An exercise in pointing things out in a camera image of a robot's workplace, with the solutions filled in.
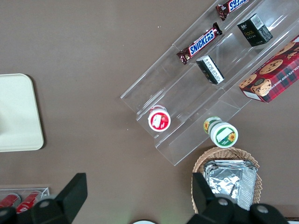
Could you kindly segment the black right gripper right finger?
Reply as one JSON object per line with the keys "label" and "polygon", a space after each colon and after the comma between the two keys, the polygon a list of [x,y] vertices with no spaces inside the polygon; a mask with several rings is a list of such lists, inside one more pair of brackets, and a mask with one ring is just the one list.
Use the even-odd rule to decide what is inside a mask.
{"label": "black right gripper right finger", "polygon": [[224,197],[216,197],[200,173],[192,174],[192,196],[198,213],[189,224],[287,224],[287,219],[273,206],[251,205],[245,210]]}

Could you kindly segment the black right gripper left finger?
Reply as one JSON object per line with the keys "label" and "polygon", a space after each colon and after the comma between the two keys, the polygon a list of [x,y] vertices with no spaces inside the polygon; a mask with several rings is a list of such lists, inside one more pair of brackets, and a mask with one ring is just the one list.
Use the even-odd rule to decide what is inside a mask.
{"label": "black right gripper left finger", "polygon": [[16,213],[15,208],[1,208],[2,224],[71,224],[87,199],[86,173],[77,173],[54,198],[43,199],[31,209]]}

